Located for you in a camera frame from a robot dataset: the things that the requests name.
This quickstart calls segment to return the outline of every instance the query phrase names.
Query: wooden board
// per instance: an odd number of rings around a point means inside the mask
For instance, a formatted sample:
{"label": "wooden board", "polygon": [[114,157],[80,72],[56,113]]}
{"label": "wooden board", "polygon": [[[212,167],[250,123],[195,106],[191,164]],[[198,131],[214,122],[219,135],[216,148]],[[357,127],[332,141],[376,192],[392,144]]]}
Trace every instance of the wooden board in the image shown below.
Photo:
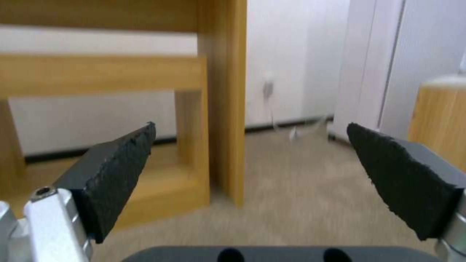
{"label": "wooden board", "polygon": [[[0,194],[17,217],[34,189],[51,185],[78,158],[36,163],[27,166],[27,175],[15,187],[16,193]],[[152,154],[139,177],[127,205],[118,218],[116,228],[154,221],[157,218],[194,210],[208,205],[208,192],[190,166],[178,161],[175,145],[152,148]]]}
{"label": "wooden board", "polygon": [[429,147],[466,172],[466,90],[424,86],[410,125],[409,140]]}
{"label": "wooden board", "polygon": [[210,172],[243,204],[246,0],[199,0],[198,53],[209,74]]}
{"label": "wooden board", "polygon": [[199,90],[205,58],[0,55],[0,98]]}
{"label": "wooden board", "polygon": [[196,32],[196,0],[2,0],[0,23]]}
{"label": "wooden board", "polygon": [[6,99],[0,99],[0,192],[14,192],[16,180],[24,176],[25,171],[10,106]]}

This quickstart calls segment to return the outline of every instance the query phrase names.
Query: black foam pad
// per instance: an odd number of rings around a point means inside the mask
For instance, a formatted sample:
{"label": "black foam pad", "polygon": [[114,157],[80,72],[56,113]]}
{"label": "black foam pad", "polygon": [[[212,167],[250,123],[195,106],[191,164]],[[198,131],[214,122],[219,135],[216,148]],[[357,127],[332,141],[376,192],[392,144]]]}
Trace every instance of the black foam pad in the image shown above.
{"label": "black foam pad", "polygon": [[155,125],[91,147],[55,183],[72,192],[89,236],[101,243],[113,228],[151,153]]}
{"label": "black foam pad", "polygon": [[353,123],[347,133],[389,209],[420,240],[439,238],[466,187],[465,174],[423,145]]}

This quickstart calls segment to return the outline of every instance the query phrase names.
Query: white wall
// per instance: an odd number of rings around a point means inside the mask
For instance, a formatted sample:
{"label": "white wall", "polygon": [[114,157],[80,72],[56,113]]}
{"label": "white wall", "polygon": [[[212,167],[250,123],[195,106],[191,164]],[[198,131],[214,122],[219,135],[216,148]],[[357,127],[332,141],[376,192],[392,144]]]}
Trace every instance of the white wall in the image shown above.
{"label": "white wall", "polygon": [[333,114],[350,0],[313,0],[309,14],[302,115]]}
{"label": "white wall", "polygon": [[[333,113],[349,0],[249,0],[246,124]],[[0,26],[0,52],[195,55],[195,34]],[[270,104],[264,78],[274,80]],[[148,120],[175,134],[173,94],[10,100],[26,154],[89,146]]]}
{"label": "white wall", "polygon": [[466,1],[407,0],[380,130],[407,138],[420,84],[455,74],[466,47]]}
{"label": "white wall", "polygon": [[246,124],[333,113],[349,1],[248,1]]}
{"label": "white wall", "polygon": [[[196,55],[195,34],[0,26],[0,52]],[[25,154],[82,148],[117,138],[147,121],[157,137],[176,132],[172,92],[10,99]]]}

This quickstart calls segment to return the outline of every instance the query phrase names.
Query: wooden shelf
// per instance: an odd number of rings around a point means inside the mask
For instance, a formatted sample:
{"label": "wooden shelf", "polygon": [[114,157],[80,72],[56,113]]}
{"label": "wooden shelf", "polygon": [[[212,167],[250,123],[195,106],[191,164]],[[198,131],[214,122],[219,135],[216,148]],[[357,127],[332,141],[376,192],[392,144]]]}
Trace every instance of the wooden shelf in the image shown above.
{"label": "wooden shelf", "polygon": [[[2,196],[2,200],[10,203],[17,217],[22,217],[23,207],[33,190],[51,185],[77,160],[71,158],[28,165],[21,188],[16,194]],[[178,162],[175,145],[153,147],[116,227],[149,222],[208,205],[208,188],[197,177],[192,167]]]}
{"label": "wooden shelf", "polygon": [[0,98],[206,87],[206,58],[0,53]]}

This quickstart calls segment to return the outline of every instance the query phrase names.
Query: light wood furniture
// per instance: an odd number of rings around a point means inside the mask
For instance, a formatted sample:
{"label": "light wood furniture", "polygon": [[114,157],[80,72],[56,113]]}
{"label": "light wood furniture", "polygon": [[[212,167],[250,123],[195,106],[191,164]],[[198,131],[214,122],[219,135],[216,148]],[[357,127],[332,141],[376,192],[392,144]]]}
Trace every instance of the light wood furniture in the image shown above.
{"label": "light wood furniture", "polygon": [[[153,220],[208,203],[208,188],[196,186],[196,183],[208,183],[206,178],[196,175],[197,170],[204,167],[193,164],[201,163],[199,158],[203,157],[185,150],[206,145],[204,142],[199,144],[200,140],[193,139],[187,132],[195,128],[198,130],[196,136],[205,135],[202,128],[196,127],[199,117],[205,114],[206,108],[202,106],[205,99],[208,99],[210,178],[217,181],[240,207],[243,204],[244,172],[246,8],[246,0],[1,1],[0,23],[3,24],[197,33],[198,55],[207,57],[208,92],[206,95],[196,94],[199,92],[196,88],[201,86],[198,83],[204,80],[198,75],[202,67],[192,58],[42,56],[32,59],[26,55],[0,56],[0,77],[5,77],[0,79],[0,199],[7,196],[13,204],[22,204],[26,192],[50,184],[74,161],[60,160],[25,167],[6,97],[124,91],[127,84],[138,83],[141,89],[178,90],[175,98],[178,147],[184,153],[176,154],[177,163],[157,169],[157,174],[154,172],[152,176],[149,167],[156,165],[153,161],[166,164],[173,158],[170,154],[153,153],[147,171],[142,174],[131,197],[131,201],[151,209],[128,205],[117,226],[131,224],[131,214],[137,212],[146,214],[147,220]],[[42,78],[44,64],[57,72],[48,74],[50,80]],[[119,73],[127,66],[131,70],[122,79],[115,72]],[[82,76],[68,75],[71,70],[81,72]],[[95,70],[105,77],[98,77]],[[180,117],[180,114],[191,114],[192,118]],[[151,183],[154,187],[145,186]],[[147,193],[160,197],[151,199]]]}
{"label": "light wood furniture", "polygon": [[[0,82],[3,83],[0,88],[3,99],[138,90],[175,91],[177,153],[154,149],[156,153],[149,157],[117,227],[208,205],[205,57],[0,55]],[[18,152],[15,149],[15,164],[21,162],[22,156]],[[27,168],[16,165],[20,174],[14,170],[1,170],[2,180],[9,181],[0,185],[1,198],[10,202],[16,215],[21,215],[22,206],[32,190],[53,183],[74,161],[60,160]]]}
{"label": "light wood furniture", "polygon": [[442,87],[432,82],[421,86],[410,125],[409,140],[424,144],[466,172],[464,87]]}

